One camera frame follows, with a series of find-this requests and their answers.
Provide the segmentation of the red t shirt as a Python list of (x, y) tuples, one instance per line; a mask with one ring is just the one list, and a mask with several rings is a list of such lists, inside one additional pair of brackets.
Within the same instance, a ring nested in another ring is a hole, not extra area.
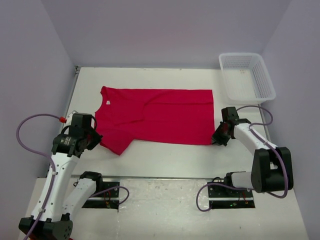
[(100, 145), (121, 155), (134, 140), (167, 144), (211, 144), (215, 132), (210, 89), (101, 88), (95, 112)]

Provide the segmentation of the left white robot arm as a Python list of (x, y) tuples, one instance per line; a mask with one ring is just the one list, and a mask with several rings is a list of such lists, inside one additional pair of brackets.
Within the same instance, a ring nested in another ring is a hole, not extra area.
[(21, 218), (18, 225), (26, 240), (68, 240), (76, 212), (101, 188), (102, 175), (87, 171), (65, 198), (82, 153), (93, 150), (102, 136), (97, 133), (97, 120), (91, 114), (73, 111), (58, 120), (66, 126), (53, 139), (51, 154), (42, 154), (49, 159), (50, 167), (40, 198), (30, 216)]

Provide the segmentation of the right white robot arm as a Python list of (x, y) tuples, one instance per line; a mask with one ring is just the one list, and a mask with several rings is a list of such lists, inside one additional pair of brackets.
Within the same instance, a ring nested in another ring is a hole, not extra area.
[(226, 187), (285, 198), (294, 186), (291, 152), (287, 147), (273, 144), (254, 128), (270, 125), (272, 114), (269, 114), (268, 123), (241, 118), (234, 106), (223, 108), (221, 115), (222, 121), (211, 137), (212, 144), (226, 146), (231, 139), (238, 140), (253, 155), (251, 171), (227, 173), (224, 178)]

